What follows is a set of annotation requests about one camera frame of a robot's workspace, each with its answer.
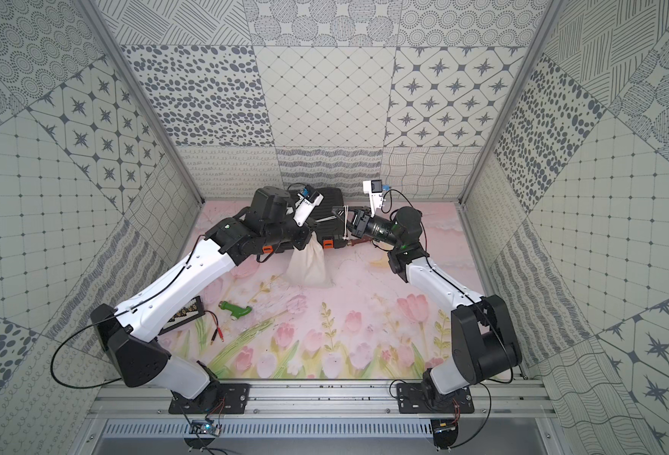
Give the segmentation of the beige cloth soil bag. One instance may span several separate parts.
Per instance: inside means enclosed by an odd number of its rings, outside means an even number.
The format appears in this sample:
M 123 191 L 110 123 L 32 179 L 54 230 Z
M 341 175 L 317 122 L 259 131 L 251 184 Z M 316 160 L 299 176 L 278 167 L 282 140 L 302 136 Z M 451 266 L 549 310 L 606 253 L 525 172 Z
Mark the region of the beige cloth soil bag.
M 330 213 L 327 216 L 316 215 L 312 223 L 312 236 L 307 246 L 303 250 L 295 249 L 284 274 L 284 278 L 289 284 L 294 286 L 330 288 L 334 286 L 334 281 L 325 262 L 324 250 L 320 238 L 332 240 L 327 224 L 339 222 L 335 216 Z

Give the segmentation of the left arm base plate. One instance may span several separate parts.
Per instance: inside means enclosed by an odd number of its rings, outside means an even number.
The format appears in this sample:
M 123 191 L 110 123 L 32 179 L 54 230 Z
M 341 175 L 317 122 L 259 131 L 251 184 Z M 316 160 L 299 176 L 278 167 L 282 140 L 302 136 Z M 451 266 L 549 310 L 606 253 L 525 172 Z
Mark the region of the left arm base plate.
M 218 415 L 244 414 L 251 385 L 247 383 L 211 383 L 196 398 L 188 399 L 172 393 L 170 414 L 179 415 Z

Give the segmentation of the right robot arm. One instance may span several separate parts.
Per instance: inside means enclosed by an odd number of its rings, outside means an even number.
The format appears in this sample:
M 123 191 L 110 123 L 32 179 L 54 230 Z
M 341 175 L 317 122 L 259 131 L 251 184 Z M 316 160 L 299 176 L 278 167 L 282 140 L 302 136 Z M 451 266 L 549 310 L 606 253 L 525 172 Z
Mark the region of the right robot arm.
M 427 399 L 442 401 L 500 373 L 512 373 L 521 363 L 505 301 L 497 295 L 479 295 L 431 261 L 419 210 L 404 207 L 383 218 L 367 208 L 339 206 L 332 214 L 346 233 L 389 245 L 391 271 L 449 315 L 451 358 L 423 374 L 421 386 Z

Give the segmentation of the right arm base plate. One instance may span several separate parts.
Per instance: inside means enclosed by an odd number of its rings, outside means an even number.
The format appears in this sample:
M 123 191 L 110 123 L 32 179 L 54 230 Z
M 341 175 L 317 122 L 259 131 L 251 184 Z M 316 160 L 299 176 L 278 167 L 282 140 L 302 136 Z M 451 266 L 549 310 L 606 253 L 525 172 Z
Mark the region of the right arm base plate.
M 390 393 L 397 400 L 400 414 L 475 412 L 472 394 L 468 388 L 458 389 L 450 394 L 439 394 L 425 388 L 423 383 L 396 381 L 390 387 Z

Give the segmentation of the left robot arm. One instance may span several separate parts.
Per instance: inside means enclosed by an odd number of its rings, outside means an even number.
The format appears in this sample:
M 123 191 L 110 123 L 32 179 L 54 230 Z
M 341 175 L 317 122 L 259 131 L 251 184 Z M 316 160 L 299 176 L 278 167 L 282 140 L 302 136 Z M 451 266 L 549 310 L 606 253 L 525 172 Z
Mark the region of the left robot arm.
M 129 388 L 152 384 L 190 400 L 210 390 L 213 373 L 171 354 L 158 335 L 209 284 L 249 257 L 271 256 L 283 244 L 305 248 L 312 237 L 307 220 L 323 199 L 310 186 L 298 195 L 260 188 L 249 207 L 214 225 L 185 259 L 147 288 L 117 306 L 99 305 L 92 324 L 122 382 Z

